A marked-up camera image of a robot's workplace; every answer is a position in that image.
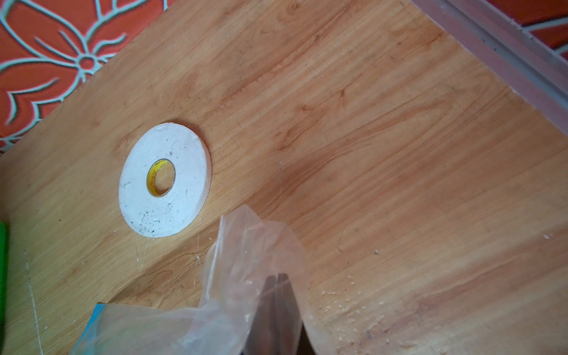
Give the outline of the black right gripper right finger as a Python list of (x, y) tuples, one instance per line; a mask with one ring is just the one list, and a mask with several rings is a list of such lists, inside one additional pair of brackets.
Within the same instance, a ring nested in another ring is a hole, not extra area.
[(315, 354), (287, 274), (278, 275), (278, 353)]

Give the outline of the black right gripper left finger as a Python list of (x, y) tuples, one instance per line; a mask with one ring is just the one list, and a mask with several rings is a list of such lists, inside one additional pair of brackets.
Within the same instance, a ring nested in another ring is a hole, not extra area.
[(266, 278), (257, 304), (251, 330), (248, 334), (243, 354), (279, 354), (278, 326), (275, 322), (276, 291), (279, 277), (272, 275)]

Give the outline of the white tape roll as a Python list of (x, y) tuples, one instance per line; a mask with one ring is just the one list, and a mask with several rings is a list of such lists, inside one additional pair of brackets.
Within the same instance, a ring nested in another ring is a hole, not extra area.
[[(159, 195), (151, 179), (160, 162), (173, 165), (172, 187)], [(212, 180), (212, 163), (204, 141), (176, 123), (152, 127), (137, 141), (122, 169), (118, 199), (127, 225), (147, 238), (175, 235), (203, 208)]]

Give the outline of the green perforated plastic basket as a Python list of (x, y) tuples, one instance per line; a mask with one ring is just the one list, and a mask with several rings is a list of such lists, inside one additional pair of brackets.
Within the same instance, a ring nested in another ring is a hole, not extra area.
[(7, 294), (8, 233), (4, 222), (0, 223), (0, 321), (4, 328)]

